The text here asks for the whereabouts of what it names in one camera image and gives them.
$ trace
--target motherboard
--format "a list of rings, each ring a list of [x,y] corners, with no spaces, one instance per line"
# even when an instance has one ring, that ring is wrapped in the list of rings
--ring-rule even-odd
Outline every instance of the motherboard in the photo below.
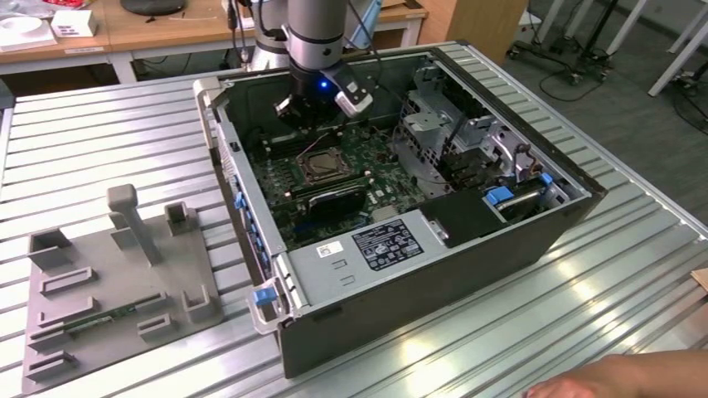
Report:
[[[391,150],[392,134],[391,129],[351,126],[315,134],[288,156],[283,145],[251,155],[290,250],[383,221],[426,200]]]

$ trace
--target wheel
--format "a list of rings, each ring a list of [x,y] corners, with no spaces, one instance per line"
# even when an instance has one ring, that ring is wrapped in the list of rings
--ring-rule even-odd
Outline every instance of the wheel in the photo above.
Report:
[[[576,73],[572,73],[570,76],[571,85],[579,85],[582,81],[583,81],[583,76],[578,75]]]
[[[519,47],[514,46],[511,47],[510,52],[507,52],[507,55],[510,56],[511,60],[515,60],[519,57],[519,53],[520,53]]]

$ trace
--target metal bracket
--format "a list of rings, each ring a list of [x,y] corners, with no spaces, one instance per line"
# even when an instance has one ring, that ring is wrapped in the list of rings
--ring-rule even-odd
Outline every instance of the metal bracket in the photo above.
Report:
[[[207,118],[207,107],[222,93],[222,83],[218,77],[206,77],[195,80],[192,85],[195,91],[195,99],[198,101],[199,122],[202,123],[202,131],[204,132],[204,140],[207,148],[214,149],[214,140],[211,139],[210,120]]]

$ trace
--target white label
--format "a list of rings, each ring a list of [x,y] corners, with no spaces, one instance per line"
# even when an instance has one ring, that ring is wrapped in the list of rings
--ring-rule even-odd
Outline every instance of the white label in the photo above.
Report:
[[[84,48],[71,48],[64,50],[64,54],[83,54],[86,52],[102,52],[103,47],[84,47]]]
[[[343,250],[344,248],[342,247],[342,243],[336,240],[335,242],[327,243],[326,245],[318,247],[318,254],[320,255],[320,258],[324,258],[328,255],[339,253]]]

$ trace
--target barcode sticker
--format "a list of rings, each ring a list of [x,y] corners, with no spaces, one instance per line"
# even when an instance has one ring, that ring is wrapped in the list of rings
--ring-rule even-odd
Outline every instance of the barcode sticker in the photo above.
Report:
[[[103,47],[84,47],[84,48],[71,48],[64,50],[64,54],[84,54],[87,52],[102,52],[104,51]]]

